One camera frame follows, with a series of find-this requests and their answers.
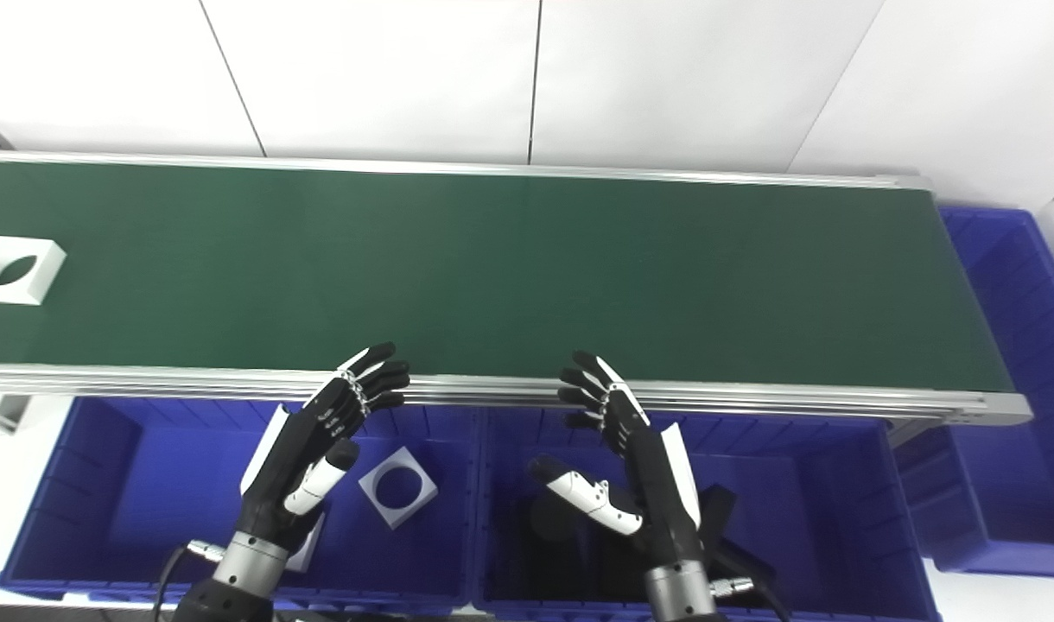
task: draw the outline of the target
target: blue storage crate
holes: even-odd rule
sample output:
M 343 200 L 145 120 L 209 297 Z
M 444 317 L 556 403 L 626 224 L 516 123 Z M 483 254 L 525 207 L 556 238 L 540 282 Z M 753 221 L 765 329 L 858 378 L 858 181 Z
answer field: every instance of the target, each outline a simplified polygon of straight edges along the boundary
M 942 208 L 1014 386 L 1035 419 L 931 430 L 897 451 L 939 570 L 1054 577 L 1054 263 L 1029 213 Z
M 191 539 L 228 543 L 242 470 L 274 407 L 76 400 L 0 586 L 44 599 L 82 591 L 94 600 L 151 602 L 172 548 Z M 410 406 L 373 413 L 354 434 L 362 445 L 357 464 L 326 500 L 309 571 L 285 575 L 277 606 L 445 615 L 465 605 L 474 576 L 480 425 L 475 409 Z M 392 530 L 357 480 L 402 446 L 427 470 L 438 495 Z M 168 601 L 211 571 L 211 564 L 187 558 Z
M 652 420 L 656 428 L 680 422 L 697 487 L 722 484 L 737 492 L 727 537 L 776 570 L 794 620 L 938 620 L 882 423 Z M 505 620 L 648 620 L 641 574 L 622 541 L 580 519 L 574 539 L 552 543 L 534 536 L 527 519 L 544 492 L 527 472 L 540 452 L 625 484 L 622 461 L 600 433 L 566 429 L 562 412 L 538 409 L 494 409 L 487 427 L 475 605 Z M 776 620 L 757 607 L 723 610 L 736 622 Z

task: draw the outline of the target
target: white wall panel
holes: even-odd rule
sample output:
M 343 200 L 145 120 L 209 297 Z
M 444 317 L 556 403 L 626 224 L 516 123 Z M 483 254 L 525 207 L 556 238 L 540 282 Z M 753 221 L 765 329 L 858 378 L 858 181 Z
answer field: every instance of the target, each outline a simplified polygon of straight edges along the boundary
M 207 0 L 266 153 L 526 160 L 530 0 Z
M 787 169 L 880 0 L 546 0 L 535 164 Z
M 1054 0 L 887 0 L 793 172 L 917 169 L 939 197 L 1054 194 Z
M 259 154 L 196 0 L 0 1 L 19 150 Z

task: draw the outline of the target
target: white square block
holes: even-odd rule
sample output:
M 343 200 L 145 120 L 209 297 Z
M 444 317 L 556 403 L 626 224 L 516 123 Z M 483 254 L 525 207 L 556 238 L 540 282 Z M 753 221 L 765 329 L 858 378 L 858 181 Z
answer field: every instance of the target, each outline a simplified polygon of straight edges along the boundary
M 21 278 L 0 286 L 0 303 L 41 304 L 65 252 L 52 240 L 0 236 L 0 275 L 9 264 L 25 256 L 35 256 L 35 265 Z
M 405 505 L 402 508 L 386 507 L 386 505 L 377 500 L 377 483 L 380 483 L 380 478 L 385 473 L 395 468 L 406 468 L 419 475 L 419 493 L 417 493 L 411 504 Z M 362 491 L 366 492 L 366 497 L 369 497 L 370 503 L 376 508 L 377 513 L 380 513 L 380 518 L 386 520 L 386 524 L 389 524 L 390 529 L 399 527 L 409 517 L 419 511 L 419 508 L 435 499 L 435 495 L 438 493 L 438 487 L 431 481 L 431 477 L 428 477 L 428 472 L 421 467 L 419 463 L 415 461 L 415 456 L 412 455 L 412 452 L 409 452 L 407 447 L 396 449 L 393 455 L 386 458 L 380 465 L 373 467 L 373 470 L 362 477 L 357 481 L 357 485 L 362 488 Z

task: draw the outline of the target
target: black robotic finger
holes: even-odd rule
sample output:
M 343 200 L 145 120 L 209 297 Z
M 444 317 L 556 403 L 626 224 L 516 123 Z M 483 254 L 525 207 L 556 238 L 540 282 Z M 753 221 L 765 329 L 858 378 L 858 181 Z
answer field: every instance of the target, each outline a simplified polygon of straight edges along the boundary
M 562 389 L 559 389 L 559 400 L 567 405 L 585 406 L 586 409 L 596 413 L 599 413 L 603 407 L 602 402 L 575 386 L 563 386 Z
M 600 386 L 600 382 L 593 377 L 587 376 L 585 371 L 573 370 L 571 367 L 566 367 L 562 370 L 562 374 L 559 375 L 562 382 L 568 383 L 568 385 L 582 387 L 588 394 L 594 397 L 598 402 L 603 401 L 603 396 L 607 393 L 605 387 Z
M 596 354 L 583 350 L 574 350 L 573 362 L 579 366 L 585 367 L 587 373 L 593 374 L 602 386 L 607 387 L 608 385 L 612 385 L 612 383 L 623 382 L 623 378 L 619 377 L 619 374 Z
M 368 406 L 370 412 L 373 412 L 373 410 L 395 409 L 396 406 L 404 405 L 404 394 L 396 393 L 395 390 L 387 390 L 385 393 L 378 394 L 376 397 L 371 400 Z
M 566 414 L 566 428 L 570 429 L 600 429 L 603 417 L 600 414 L 590 413 L 569 413 Z
M 360 376 L 370 367 L 377 363 L 388 362 L 389 357 L 396 353 L 396 344 L 392 342 L 378 343 L 376 346 L 367 347 L 358 352 L 350 362 L 345 363 L 347 371 L 356 376 Z
M 399 371 L 399 373 L 389 373 L 389 374 L 377 374 L 369 381 L 364 381 L 362 383 L 362 392 L 366 394 L 367 400 L 373 400 L 378 394 L 385 393 L 386 390 L 399 390 L 404 389 L 412 381 L 408 375 L 408 367 L 405 364 L 405 371 Z

